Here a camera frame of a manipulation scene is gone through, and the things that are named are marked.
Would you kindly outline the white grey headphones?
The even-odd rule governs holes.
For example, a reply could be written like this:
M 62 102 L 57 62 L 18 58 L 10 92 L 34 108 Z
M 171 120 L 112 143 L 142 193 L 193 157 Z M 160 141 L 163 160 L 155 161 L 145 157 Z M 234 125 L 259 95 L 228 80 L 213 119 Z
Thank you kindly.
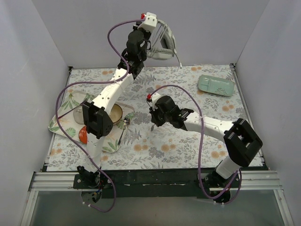
M 176 51 L 176 41 L 174 34 L 168 24 L 158 19 L 159 28 L 151 40 L 151 48 L 147 52 L 147 58 L 154 60 L 169 60 L 176 57 L 179 67 L 182 63 Z

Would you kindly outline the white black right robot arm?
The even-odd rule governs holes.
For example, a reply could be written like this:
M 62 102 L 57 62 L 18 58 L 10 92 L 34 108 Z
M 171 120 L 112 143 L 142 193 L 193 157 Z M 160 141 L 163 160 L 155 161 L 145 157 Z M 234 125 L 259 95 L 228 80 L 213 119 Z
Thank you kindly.
M 191 109 L 179 108 L 170 96 L 161 96 L 158 93 L 148 95 L 147 102 L 151 103 L 151 121 L 157 127 L 170 123 L 174 128 L 198 132 L 226 145 L 228 156 L 205 178 L 207 184 L 226 186 L 237 170 L 250 165 L 263 146 L 262 140 L 249 122 L 242 118 L 222 121 L 202 117 Z

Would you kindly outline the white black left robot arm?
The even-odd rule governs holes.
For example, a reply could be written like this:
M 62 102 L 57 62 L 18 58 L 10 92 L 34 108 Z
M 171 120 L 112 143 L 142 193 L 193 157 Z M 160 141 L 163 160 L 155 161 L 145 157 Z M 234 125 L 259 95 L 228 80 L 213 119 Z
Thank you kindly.
M 127 47 L 121 54 L 123 58 L 117 66 L 111 84 L 107 85 L 92 102 L 85 102 L 82 106 L 87 131 L 87 153 L 91 159 L 101 153 L 105 136 L 113 128 L 113 122 L 109 117 L 112 107 L 144 68 L 143 62 L 147 59 L 150 36 L 151 31 L 143 28 L 142 22 L 139 21 L 133 26 L 133 31 L 128 35 Z

